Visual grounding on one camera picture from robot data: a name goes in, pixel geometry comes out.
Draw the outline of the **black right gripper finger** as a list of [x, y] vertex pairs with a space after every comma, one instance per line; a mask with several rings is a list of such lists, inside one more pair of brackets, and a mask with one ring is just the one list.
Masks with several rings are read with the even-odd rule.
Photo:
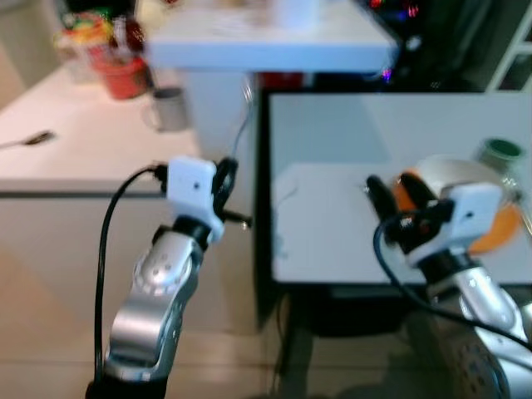
[[414, 172], [403, 172], [397, 179], [397, 205], [399, 210], [429, 208], [436, 194]]
[[368, 176], [367, 197], [381, 223], [386, 223], [392, 217], [400, 214], [394, 194], [379, 175]]

